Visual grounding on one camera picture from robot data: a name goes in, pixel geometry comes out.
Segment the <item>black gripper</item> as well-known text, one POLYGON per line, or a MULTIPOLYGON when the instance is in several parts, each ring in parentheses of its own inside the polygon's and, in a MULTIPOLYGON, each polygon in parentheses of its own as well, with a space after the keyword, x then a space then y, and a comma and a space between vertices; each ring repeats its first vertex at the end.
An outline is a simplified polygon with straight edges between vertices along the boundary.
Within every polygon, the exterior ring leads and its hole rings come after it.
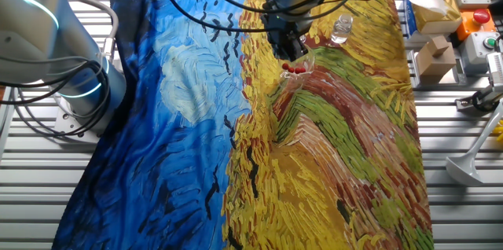
POLYGON ((261 16, 261 21, 276 58, 296 61, 308 53, 308 49, 299 38, 303 33, 296 22, 266 13, 261 16), (289 39, 291 39, 290 53, 288 53, 289 39))

